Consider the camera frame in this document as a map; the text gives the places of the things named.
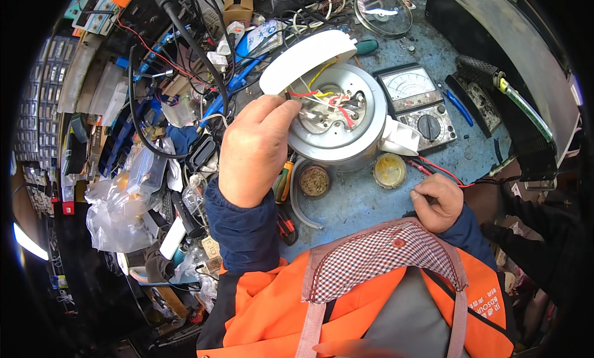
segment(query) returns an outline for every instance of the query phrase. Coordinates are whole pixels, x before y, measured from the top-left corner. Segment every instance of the fluorescent light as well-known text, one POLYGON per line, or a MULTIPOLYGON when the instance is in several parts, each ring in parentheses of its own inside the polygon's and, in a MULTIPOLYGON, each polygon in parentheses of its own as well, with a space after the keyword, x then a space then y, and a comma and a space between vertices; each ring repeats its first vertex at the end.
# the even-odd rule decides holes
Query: fluorescent light
POLYGON ((47 251, 44 251, 41 247, 39 247, 37 245, 37 243, 33 242, 31 240, 31 238, 29 238, 25 234, 25 232, 23 232, 23 229, 21 229, 21 227, 19 227, 19 225, 16 222, 14 223, 13 226, 14 226, 14 237, 17 239, 17 242, 22 247, 26 248, 27 250, 29 250, 29 252, 31 252, 34 255, 39 256, 40 258, 42 258, 45 261, 49 260, 47 251))

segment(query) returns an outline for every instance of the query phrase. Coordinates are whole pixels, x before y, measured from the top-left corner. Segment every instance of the left hand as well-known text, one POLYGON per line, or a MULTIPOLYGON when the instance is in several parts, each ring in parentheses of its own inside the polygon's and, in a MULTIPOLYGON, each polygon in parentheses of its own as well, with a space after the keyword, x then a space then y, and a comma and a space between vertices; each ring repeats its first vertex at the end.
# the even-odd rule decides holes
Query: left hand
POLYGON ((415 185, 411 191, 412 205, 415 207, 420 223, 431 233, 448 230, 462 212, 464 193, 442 174, 433 174, 415 185), (425 195, 437 199, 429 205, 425 195))
POLYGON ((243 208, 260 204, 287 161, 289 125, 301 109, 297 100, 263 95, 250 102, 223 137, 219 190, 243 208))

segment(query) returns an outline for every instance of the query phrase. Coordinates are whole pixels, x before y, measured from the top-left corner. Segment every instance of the white plastic lid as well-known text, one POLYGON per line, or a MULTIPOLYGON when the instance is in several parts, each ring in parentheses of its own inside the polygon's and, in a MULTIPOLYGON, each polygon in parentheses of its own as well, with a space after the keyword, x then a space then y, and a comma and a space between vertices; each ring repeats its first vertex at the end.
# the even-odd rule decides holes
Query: white plastic lid
POLYGON ((357 41, 337 29, 320 32, 295 44, 275 59, 260 77, 260 88, 267 95, 280 94, 299 77, 320 64, 338 63, 357 52, 357 41))
POLYGON ((394 154, 417 156, 420 138, 419 131, 386 116, 380 149, 394 154))

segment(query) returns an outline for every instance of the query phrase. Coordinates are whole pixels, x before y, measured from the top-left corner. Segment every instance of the screwdriver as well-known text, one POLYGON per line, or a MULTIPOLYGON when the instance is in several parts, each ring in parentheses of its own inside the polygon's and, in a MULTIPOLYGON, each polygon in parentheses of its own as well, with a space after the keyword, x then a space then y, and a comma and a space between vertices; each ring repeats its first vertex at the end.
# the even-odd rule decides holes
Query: screwdriver
POLYGON ((357 49, 356 55, 366 55, 377 50, 378 44, 376 40, 363 40, 355 44, 357 49))
POLYGON ((293 172, 293 166, 295 165, 296 158, 297 154, 293 152, 293 154, 285 162, 283 170, 280 172, 280 175, 276 178, 274 184, 272 185, 274 201, 277 203, 277 205, 283 203, 285 199, 287 199, 287 195, 289 195, 289 183, 291 181, 291 173, 293 172))

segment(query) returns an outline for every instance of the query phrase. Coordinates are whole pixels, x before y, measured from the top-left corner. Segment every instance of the workbench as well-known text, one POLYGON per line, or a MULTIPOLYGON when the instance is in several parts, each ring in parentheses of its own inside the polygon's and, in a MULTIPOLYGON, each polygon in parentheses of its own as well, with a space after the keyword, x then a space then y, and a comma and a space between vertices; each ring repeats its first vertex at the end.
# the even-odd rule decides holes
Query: workbench
MULTIPOLYGON (((360 56, 363 69, 368 73, 408 63, 423 65, 436 84, 445 85, 446 76, 456 72, 454 59, 458 52, 425 19, 427 0, 411 0, 416 9, 412 10, 413 23, 405 37, 384 38, 368 31, 361 24, 351 24, 351 37, 358 41, 374 38, 379 48, 368 56, 360 56), (402 49, 407 42, 415 46, 415 52, 402 49)), ((356 66, 352 58, 348 64, 356 66)), ((258 84, 237 97, 237 109, 262 95, 258 84)), ((429 161, 449 170, 464 184, 469 184, 485 176, 494 166, 501 164, 509 156, 511 138, 505 126, 500 124, 490 139, 486 139, 480 128, 470 125, 449 101, 446 109, 456 129, 458 138, 448 144, 422 152, 429 161)), ((320 230, 310 228, 293 217, 299 239, 292 246, 279 241, 281 257, 292 261, 301 252, 371 227, 379 222, 400 218, 413 210, 409 192, 425 177, 413 167, 406 166, 406 178, 401 186, 384 189, 376 184, 372 175, 372 165, 353 173, 336 174, 329 171, 330 189, 319 198, 299 195, 299 207, 311 220, 323 225, 320 230)))

